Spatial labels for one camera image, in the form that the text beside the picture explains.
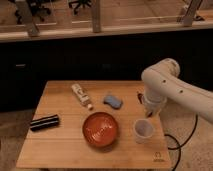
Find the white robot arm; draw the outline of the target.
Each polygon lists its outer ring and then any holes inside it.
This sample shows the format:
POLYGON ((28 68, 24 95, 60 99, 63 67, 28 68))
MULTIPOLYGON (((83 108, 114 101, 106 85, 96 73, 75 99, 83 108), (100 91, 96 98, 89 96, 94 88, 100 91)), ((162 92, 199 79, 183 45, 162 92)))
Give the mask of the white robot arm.
POLYGON ((155 114, 170 98, 213 124, 213 92, 180 80, 179 74, 180 66, 172 58, 163 59, 142 72, 146 113, 155 114))

